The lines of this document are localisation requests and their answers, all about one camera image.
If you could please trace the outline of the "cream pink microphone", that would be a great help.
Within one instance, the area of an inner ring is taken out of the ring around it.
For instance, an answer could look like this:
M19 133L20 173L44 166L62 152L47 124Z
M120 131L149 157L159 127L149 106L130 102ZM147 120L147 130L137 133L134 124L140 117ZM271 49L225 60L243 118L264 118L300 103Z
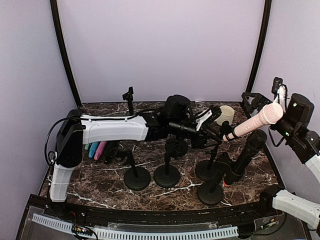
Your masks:
M273 102L265 105L259 113L244 121L243 123L233 127L230 133L223 135L222 140L229 142L233 139L242 137L252 131L255 131L266 125L274 125L283 117L284 111L282 106Z

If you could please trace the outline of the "black mic stand cream mic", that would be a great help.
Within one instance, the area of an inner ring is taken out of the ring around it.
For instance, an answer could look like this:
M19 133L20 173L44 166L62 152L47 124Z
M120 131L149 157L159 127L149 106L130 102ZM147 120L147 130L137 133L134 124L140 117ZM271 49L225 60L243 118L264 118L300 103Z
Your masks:
M227 131L231 130L232 127L229 123L229 121L225 120L222 122L222 125L220 127L220 133L219 137L222 138L224 134L227 133ZM209 160L202 160L198 162L195 166L195 175L197 178L204 182L213 181L215 178L216 173L218 172L216 168L214 167L215 158L218 154L218 149L220 147L221 143L218 143L213 149L209 151L210 159Z

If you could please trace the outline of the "black mic stand blue mic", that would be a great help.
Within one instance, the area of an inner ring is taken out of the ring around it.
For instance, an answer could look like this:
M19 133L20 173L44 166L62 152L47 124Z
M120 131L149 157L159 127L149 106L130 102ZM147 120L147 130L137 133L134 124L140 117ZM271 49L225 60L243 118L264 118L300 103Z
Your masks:
M122 95L122 99L124 101L127 101L128 111L129 111L129 114L131 116L134 115L134 108L133 108L133 100L134 100L134 98L133 98L133 94L134 94L134 89L133 89L132 86L130 86L128 88L128 91Z

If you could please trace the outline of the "blue microphone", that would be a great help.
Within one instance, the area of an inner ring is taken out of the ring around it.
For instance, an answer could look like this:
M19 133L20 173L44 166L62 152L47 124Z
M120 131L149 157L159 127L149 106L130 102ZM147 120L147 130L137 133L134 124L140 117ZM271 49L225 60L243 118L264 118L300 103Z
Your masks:
M96 141L96 142L93 142L93 143L90 145L89 154L88 154L88 157L89 157L90 159L91 159L91 158L94 158L99 144L100 144L100 142L99 142L99 141Z

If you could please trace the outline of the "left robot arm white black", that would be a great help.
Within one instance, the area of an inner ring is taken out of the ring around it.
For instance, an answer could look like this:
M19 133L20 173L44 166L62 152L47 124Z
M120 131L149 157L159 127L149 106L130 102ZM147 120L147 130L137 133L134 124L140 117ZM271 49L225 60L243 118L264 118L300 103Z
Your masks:
M55 149L44 150L48 165L53 166L53 176L49 188L52 200L51 210L60 218L67 218L70 206L64 201L74 169L82 161L82 146L96 142L116 143L119 141L151 142L175 136L167 147L174 155L179 155L176 146L187 148L185 139L191 141L194 149L206 148L208 140L217 144L222 141L203 126L221 115L219 107L210 106L193 114L191 101L182 95L171 95L163 106L133 111L132 99L128 99L129 116L91 116L71 110L67 117L58 122L61 127L56 136Z

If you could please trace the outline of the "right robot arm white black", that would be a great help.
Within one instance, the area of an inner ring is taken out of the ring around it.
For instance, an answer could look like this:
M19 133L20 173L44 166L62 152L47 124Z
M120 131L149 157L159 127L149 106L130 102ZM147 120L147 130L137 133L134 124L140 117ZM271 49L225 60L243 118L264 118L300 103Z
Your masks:
M283 117L274 125L273 131L280 133L302 164L320 177L320 137L308 129L314 111L314 104L305 96L293 93ZM280 210L309 224L316 231L320 230L320 206L290 193L288 190L272 185L260 193L260 200L255 205L255 213L266 217L271 211Z

